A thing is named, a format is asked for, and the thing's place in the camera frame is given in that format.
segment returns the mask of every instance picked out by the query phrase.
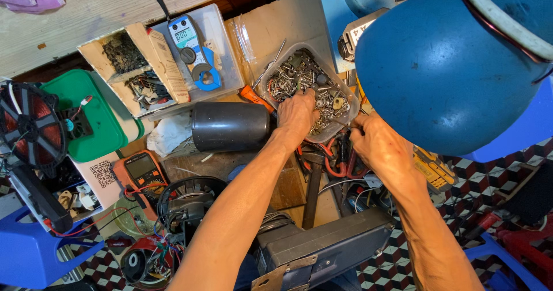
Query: digital display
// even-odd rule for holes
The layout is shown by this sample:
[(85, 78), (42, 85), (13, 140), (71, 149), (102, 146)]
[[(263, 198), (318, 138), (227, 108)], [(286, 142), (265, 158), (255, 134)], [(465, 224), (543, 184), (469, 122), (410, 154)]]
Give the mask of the digital display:
[(150, 156), (144, 156), (127, 164), (127, 170), (134, 179), (154, 169), (157, 169), (157, 167)]
[(187, 27), (184, 30), (182, 30), (182, 31), (175, 34), (176, 40), (178, 40), (178, 41), (186, 39), (190, 36), (192, 36), (192, 33), (190, 33), (190, 27)]

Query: clear plastic box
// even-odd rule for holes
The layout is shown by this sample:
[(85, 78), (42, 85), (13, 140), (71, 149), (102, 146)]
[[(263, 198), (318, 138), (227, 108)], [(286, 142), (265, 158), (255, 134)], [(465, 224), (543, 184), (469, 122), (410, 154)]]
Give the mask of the clear plastic box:
[[(269, 97), (269, 92), (267, 91), (268, 79), (288, 57), (294, 54), (296, 50), (299, 50), (301, 48), (306, 48), (311, 51), (311, 53), (315, 57), (315, 62), (321, 67), (325, 74), (329, 76), (333, 83), (338, 84), (338, 88), (347, 96), (349, 100), (349, 111), (346, 114), (338, 117), (337, 120), (343, 124), (349, 123), (357, 116), (359, 112), (359, 99), (357, 99), (355, 95), (353, 95), (353, 92), (348, 88), (348, 86), (338, 77), (338, 75), (336, 75), (333, 68), (322, 62), (321, 56), (317, 53), (317, 51), (305, 42), (298, 42), (297, 44), (294, 44), (293, 46), (288, 48), (286, 52), (280, 54), (279, 59), (275, 61), (273, 66), (267, 69), (265, 74), (262, 76), (261, 81), (256, 87), (257, 93), (259, 93), (259, 96), (263, 97), (274, 108), (278, 109), (279, 103), (273, 101)], [(343, 125), (337, 122), (332, 122), (320, 134), (309, 135), (306, 139), (313, 143), (322, 143), (332, 138), (332, 136), (335, 135), (342, 128)]]
[(171, 50), (171, 54), (175, 59), (176, 65), (179, 68), (181, 75), (184, 78), (188, 93), (190, 94), (190, 102), (179, 104), (171, 107), (160, 114), (154, 114), (148, 117), (150, 120), (160, 119), (170, 116), (185, 108), (191, 108), (199, 101), (213, 101), (229, 95), (235, 95), (238, 90), (244, 87), (244, 79), (239, 72), (238, 61), (231, 47), (231, 41), (228, 38), (227, 30), (223, 22), (223, 16), (216, 4), (207, 5), (185, 13), (189, 15), (196, 26), (200, 29), (205, 40), (205, 47), (210, 48), (215, 53), (215, 68), (221, 76), (221, 86), (212, 91), (204, 91), (198, 89), (192, 80), (190, 71), (180, 58), (180, 54), (171, 40), (167, 22), (152, 26), (152, 29), (160, 32), (165, 36), (167, 44)]

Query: orange multimeter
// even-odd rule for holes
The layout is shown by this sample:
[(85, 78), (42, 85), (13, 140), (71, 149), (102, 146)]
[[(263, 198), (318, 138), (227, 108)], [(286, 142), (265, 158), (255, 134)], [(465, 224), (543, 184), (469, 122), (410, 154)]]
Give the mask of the orange multimeter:
[[(125, 188), (131, 188), (134, 192), (155, 193), (159, 196), (168, 184), (163, 177), (162, 169), (148, 150), (143, 150), (128, 158), (116, 161), (113, 172)], [(135, 196), (135, 199), (144, 210), (146, 217), (152, 221), (157, 220), (156, 204), (158, 197), (152, 194), (138, 194), (138, 196)]]

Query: green container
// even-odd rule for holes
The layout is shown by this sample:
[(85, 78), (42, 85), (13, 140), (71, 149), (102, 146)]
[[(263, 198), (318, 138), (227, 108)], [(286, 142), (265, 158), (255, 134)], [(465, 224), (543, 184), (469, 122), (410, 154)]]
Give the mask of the green container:
[(58, 95), (59, 110), (78, 107), (85, 96), (92, 96), (81, 110), (85, 112), (93, 134), (69, 141), (67, 151), (74, 160), (91, 161), (127, 146), (127, 136), (89, 72), (73, 69), (40, 88)]

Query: orange screwdriver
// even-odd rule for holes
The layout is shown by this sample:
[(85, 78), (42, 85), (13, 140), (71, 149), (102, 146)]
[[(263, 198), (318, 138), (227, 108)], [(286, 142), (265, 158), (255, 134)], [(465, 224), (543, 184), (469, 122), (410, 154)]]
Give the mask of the orange screwdriver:
[(240, 89), (240, 95), (255, 104), (261, 104), (265, 106), (267, 111), (269, 111), (269, 114), (272, 117), (277, 118), (277, 111), (275, 110), (275, 108), (267, 103), (262, 97), (258, 96), (257, 93), (253, 91), (252, 87), (250, 87), (250, 85), (247, 84), (244, 86), (244, 88)]

